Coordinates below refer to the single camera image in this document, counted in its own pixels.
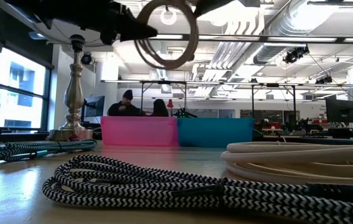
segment man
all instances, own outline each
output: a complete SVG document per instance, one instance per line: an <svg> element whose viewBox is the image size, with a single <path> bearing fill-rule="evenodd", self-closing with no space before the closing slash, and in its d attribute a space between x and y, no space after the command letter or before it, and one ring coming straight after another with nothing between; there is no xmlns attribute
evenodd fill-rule
<svg viewBox="0 0 353 224"><path fill-rule="evenodd" d="M140 109L133 106L132 90L126 90L122 96L122 101L114 103L107 111L108 116L141 116Z"/></svg>

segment window frame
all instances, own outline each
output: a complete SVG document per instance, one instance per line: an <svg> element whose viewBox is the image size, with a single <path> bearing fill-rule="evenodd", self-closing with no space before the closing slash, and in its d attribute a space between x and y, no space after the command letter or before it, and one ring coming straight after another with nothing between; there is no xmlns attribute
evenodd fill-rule
<svg viewBox="0 0 353 224"><path fill-rule="evenodd" d="M36 94L30 91L22 90L19 88L14 88L11 86L0 84L0 89L11 91L14 93L20 93L27 96L38 97L42 99L42 113L40 117L40 128L7 128L7 127L0 127L2 130L10 130L10 131L47 131L47 122L48 122L48 115L49 115L49 98L50 98L50 79L52 76L52 69L54 68L53 65L48 65L47 63L42 64L41 60L36 60L36 58L28 57L29 55L20 54L20 50L14 49L13 46L6 46L6 49L13 51L20 56L23 56L39 65L45 67L45 80L44 80L44 94Z"/></svg>

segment ceiling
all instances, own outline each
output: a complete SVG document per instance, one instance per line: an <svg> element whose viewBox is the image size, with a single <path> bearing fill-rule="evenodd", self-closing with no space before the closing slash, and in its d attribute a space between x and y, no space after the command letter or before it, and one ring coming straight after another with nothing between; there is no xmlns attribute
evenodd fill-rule
<svg viewBox="0 0 353 224"><path fill-rule="evenodd" d="M247 27L252 23L256 22L256 28L260 26L260 17L263 16L264 24L268 24L273 26L277 19L271 21L271 18L288 2L288 0L261 0L263 4L267 4L269 2L273 2L273 7L267 7L266 9L260 9L251 13L248 9L244 11L242 9L241 12L235 12L237 15L241 15L240 25L244 23ZM121 0L118 1L126 6L128 6L132 13L137 16L141 10L141 7L144 6L146 1L143 0ZM47 30L43 25L32 25L28 21L26 21L22 16L20 16L17 12L15 12L11 7L9 7L3 0L0 0L0 7L3 8L8 13L12 14L14 17L24 22L28 26L32 27L38 32L43 32L45 36L53 37L55 40L59 40L61 42L67 42L68 37L72 34L81 34L90 42L89 45L98 45L97 47L89 47L86 50L90 50L92 52L107 52L114 51L119 56L121 61L123 62L123 68L120 70L120 75L123 79L133 79L136 77L136 74L149 74L152 68L146 65L143 60L138 55L134 43L132 41L129 42L115 42L113 47L101 45L99 40L99 33L86 30L82 31L78 27L66 24L61 21L55 21L55 27L52 30ZM176 11L176 21L173 25L165 25L161 21L161 13L164 8L160 7L155 10L150 17L149 25L153 26L158 30L160 34L188 34L190 32L189 24L186 21L186 18L181 14L181 12ZM322 17L327 12L324 8L320 9L318 15L311 14L305 15L306 18L315 19L317 17ZM164 17L170 18L170 12L165 13ZM280 13L277 18L285 16L283 13ZM212 19L212 21L197 21L197 25L200 31L200 34L224 34L228 31L228 26L231 23L226 23L222 25L222 23L227 21L222 21L222 16L214 17L216 19ZM323 22L321 22L318 26L316 26L311 32L308 32L307 35L317 35L317 36L351 36L353 35L353 7L339 7L335 9L335 12L330 14ZM162 51L164 53L163 56L167 58L175 58L178 57L183 49L187 46L187 42L184 41L152 41L153 45L162 46L162 49L166 49ZM229 48L229 53L231 55L232 50L235 50L234 47ZM233 64L230 68L231 71L221 71L220 75L214 75L212 78L206 81L217 81L220 78L226 78L231 80L233 77L242 77L244 79L239 79L238 82L247 82L251 77L256 78L259 82L292 82L292 83L304 83L310 82L314 83L316 80L316 75L322 73L322 70L331 70L333 79L338 83L346 82L347 69L353 66L353 45L347 44L309 44L310 54L313 56L306 55L304 58L301 58L296 63L286 66L286 64L282 61L283 56L285 56L286 51L280 52L276 57L273 57L271 61L269 61L266 66L253 66L253 69L248 70L239 70L241 64L239 62L242 61L241 58L249 56L249 50L253 47L253 44L245 46L238 53L239 61ZM193 62L188 62L185 65L178 68L178 70L187 71L194 73L194 65L197 63L205 63L208 64L213 59L214 55L220 50L220 43L218 42L199 42L198 48L195 51L195 59ZM229 57L228 53L224 53L225 58ZM186 79L185 75L181 75L180 78Z"/></svg>

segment computer monitor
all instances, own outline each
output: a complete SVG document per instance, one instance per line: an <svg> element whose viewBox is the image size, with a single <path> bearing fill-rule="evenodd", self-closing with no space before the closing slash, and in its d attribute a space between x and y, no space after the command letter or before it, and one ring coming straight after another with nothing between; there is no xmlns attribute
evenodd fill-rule
<svg viewBox="0 0 353 224"><path fill-rule="evenodd" d="M104 96L85 98L84 117L103 116Z"/></svg>
<svg viewBox="0 0 353 224"><path fill-rule="evenodd" d="M329 122L353 123L353 101L326 99Z"/></svg>

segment woman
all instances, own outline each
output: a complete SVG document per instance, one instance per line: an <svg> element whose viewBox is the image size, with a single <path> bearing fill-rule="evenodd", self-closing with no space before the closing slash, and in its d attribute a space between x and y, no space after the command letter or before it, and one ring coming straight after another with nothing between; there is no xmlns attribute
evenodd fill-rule
<svg viewBox="0 0 353 224"><path fill-rule="evenodd" d="M150 116L169 116L164 100L154 101L153 113Z"/></svg>

